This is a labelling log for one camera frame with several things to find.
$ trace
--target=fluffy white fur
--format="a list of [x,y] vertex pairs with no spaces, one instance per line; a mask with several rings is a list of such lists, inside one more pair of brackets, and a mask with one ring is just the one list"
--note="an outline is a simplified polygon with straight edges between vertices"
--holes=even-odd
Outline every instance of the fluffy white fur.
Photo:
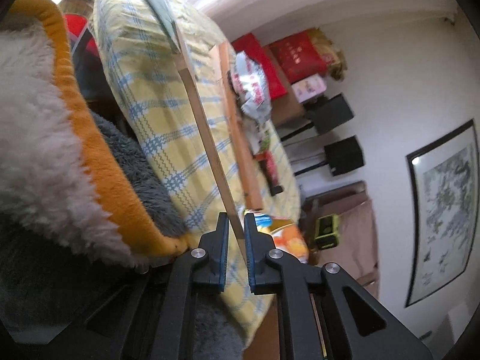
[[138,259],[82,168],[80,140],[53,85],[50,45],[36,20],[0,31],[0,210],[74,254],[133,266]]

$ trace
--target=framed painting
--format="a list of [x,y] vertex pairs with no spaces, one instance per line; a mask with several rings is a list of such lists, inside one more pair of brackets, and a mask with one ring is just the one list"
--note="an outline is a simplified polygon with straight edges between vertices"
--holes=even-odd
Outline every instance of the framed painting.
[[479,205],[479,152],[473,120],[407,155],[406,160],[415,206],[408,307],[467,268]]

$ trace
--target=triangular cutout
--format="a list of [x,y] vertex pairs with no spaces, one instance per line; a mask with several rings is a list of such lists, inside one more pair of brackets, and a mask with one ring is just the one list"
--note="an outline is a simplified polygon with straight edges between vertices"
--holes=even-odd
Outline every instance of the triangular cutout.
[[350,287],[343,287],[358,333],[366,337],[386,328],[386,322]]

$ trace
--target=yellow plaid fabric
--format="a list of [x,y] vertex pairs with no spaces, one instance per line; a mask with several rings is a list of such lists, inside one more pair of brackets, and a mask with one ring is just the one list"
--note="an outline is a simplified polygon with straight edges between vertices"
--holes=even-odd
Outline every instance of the yellow plaid fabric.
[[[226,38],[212,20],[191,5],[178,0],[170,0],[170,4],[190,49],[202,104],[237,209],[242,212],[245,202],[238,166],[209,56],[209,50]],[[64,0],[60,7],[66,13],[84,14],[90,20],[105,76],[118,105],[193,234],[191,246],[196,247],[202,233],[215,229],[218,213],[225,208],[165,34],[143,0]],[[272,198],[265,177],[257,168],[265,211],[296,221],[299,190],[273,126],[270,132],[271,151],[285,191]],[[271,296],[250,293],[246,266],[231,229],[226,290],[222,297],[244,329],[249,344]]]

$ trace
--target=wooden stick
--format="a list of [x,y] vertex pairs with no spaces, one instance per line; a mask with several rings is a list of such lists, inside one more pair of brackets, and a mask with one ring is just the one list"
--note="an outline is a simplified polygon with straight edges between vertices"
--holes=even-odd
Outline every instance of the wooden stick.
[[215,141],[212,137],[212,131],[210,131],[205,110],[203,109],[202,101],[200,100],[195,79],[195,72],[190,64],[189,58],[187,57],[187,46],[183,41],[182,33],[179,31],[177,26],[175,26],[175,32],[177,35],[178,44],[181,48],[180,54],[174,54],[175,66],[187,91],[191,110],[193,111],[193,116],[195,117],[195,122],[198,126],[198,132],[202,138],[203,146],[205,147],[205,153],[207,154],[208,162],[212,168],[213,176],[220,192],[220,197],[222,198],[225,206],[225,211],[229,216],[230,224],[232,225],[232,229],[242,252],[243,259],[246,261],[245,248],[243,246],[243,240],[245,239],[245,236],[243,233],[242,223],[235,208],[235,202],[233,200],[227,178],[225,177],[222,163],[220,162],[220,157],[218,156]]
[[241,127],[241,120],[237,112],[236,96],[230,88],[228,78],[230,70],[229,44],[224,42],[216,45],[210,50],[210,55],[214,63],[215,77],[222,87],[222,101],[235,158],[238,164],[238,174],[245,197],[246,208],[262,210],[262,195],[256,178],[255,162]]

